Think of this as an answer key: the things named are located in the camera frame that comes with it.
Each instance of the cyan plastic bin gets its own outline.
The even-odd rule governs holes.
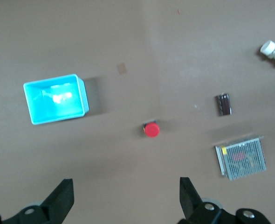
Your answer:
[[[76,74],[24,84],[33,125],[83,117],[89,111],[85,85]]]

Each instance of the emergency stop button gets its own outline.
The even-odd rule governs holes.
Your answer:
[[[155,138],[159,134],[159,126],[156,122],[150,122],[144,125],[144,132],[150,138]]]

